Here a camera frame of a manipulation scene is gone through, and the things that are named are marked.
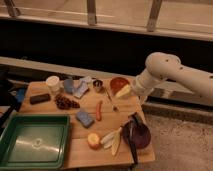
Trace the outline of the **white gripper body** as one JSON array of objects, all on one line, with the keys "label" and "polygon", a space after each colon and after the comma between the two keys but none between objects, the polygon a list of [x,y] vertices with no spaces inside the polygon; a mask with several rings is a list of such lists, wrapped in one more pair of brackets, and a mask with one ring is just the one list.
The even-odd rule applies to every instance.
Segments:
[{"label": "white gripper body", "polygon": [[158,80],[144,70],[133,79],[131,89],[138,96],[148,96],[157,84]]}]

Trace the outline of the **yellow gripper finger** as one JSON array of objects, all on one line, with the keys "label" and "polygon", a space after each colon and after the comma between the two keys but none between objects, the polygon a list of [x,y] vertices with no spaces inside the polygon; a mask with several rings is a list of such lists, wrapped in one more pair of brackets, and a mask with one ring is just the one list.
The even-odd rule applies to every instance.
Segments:
[{"label": "yellow gripper finger", "polygon": [[123,98],[127,96],[131,92],[131,86],[129,84],[126,84],[121,90],[119,90],[115,97],[116,98]]}]

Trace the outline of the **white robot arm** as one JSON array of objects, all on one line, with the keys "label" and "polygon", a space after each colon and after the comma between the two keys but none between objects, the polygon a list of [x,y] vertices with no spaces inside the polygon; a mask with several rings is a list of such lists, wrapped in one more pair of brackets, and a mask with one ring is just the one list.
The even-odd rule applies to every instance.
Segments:
[{"label": "white robot arm", "polygon": [[110,81],[113,95],[116,98],[130,94],[148,96],[158,84],[171,79],[213,106],[213,73],[184,66],[176,55],[162,52],[151,53],[146,58],[145,66],[132,82],[122,77],[113,78]]}]

